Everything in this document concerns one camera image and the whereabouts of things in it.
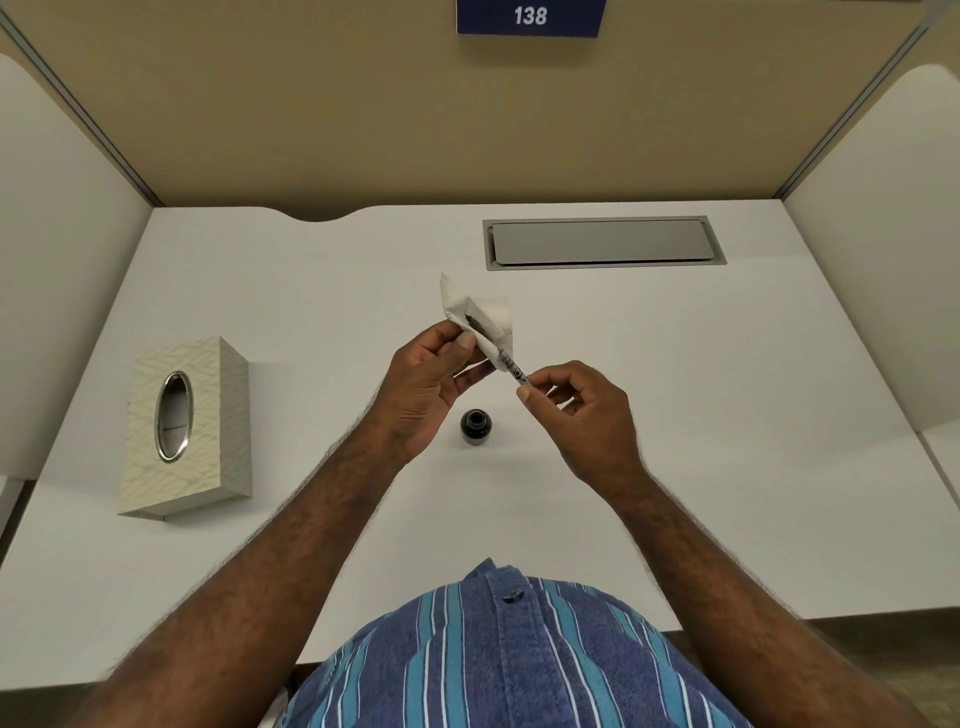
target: metal cover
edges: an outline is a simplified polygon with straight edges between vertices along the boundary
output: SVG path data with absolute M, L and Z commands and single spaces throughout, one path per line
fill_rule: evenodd
M 703 263 L 718 257 L 702 218 L 491 222 L 487 230 L 495 266 Z

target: desk surface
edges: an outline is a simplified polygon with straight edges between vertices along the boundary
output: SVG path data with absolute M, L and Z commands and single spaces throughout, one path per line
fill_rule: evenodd
M 485 218 L 633 215 L 707 215 L 727 265 L 485 268 Z M 624 387 L 653 472 L 803 617 L 960 603 L 960 513 L 779 202 L 378 207 L 315 224 L 158 209 L 0 570 L 0 689 L 97 678 L 241 545 L 393 350 L 441 318 L 441 271 L 510 298 L 523 368 L 581 358 Z M 253 498 L 115 515 L 133 358 L 213 335 L 251 362 Z M 471 390 L 400 475 L 303 660 L 486 556 L 677 626 L 514 389 L 497 374 Z M 495 422 L 481 448 L 457 429 L 472 406 Z

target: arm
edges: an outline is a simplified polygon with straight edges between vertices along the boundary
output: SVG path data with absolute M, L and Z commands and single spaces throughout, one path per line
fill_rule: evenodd
M 290 674 L 395 475 L 492 371 L 444 321 L 400 349 L 372 407 L 274 518 L 119 665 L 73 728 L 253 726 Z
M 784 609 L 646 472 L 622 390 L 580 362 L 547 367 L 530 382 L 517 395 L 627 526 L 705 673 L 750 721 L 928 725 Z

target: text 138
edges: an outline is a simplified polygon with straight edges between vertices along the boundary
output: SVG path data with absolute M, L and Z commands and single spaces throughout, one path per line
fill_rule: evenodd
M 546 25 L 546 8 L 534 8 L 528 6 L 524 8 L 522 5 L 518 5 L 516 10 L 516 24 L 519 25 L 523 23 L 524 25 Z

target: floor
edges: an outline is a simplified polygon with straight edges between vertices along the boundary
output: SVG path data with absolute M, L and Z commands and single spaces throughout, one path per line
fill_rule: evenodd
M 902 691 L 935 726 L 960 727 L 960 607 L 812 623 L 851 660 Z M 682 632 L 668 637 L 689 650 Z M 300 680 L 308 671 L 298 670 Z M 60 728 L 90 690 L 71 685 L 0 692 L 0 725 Z

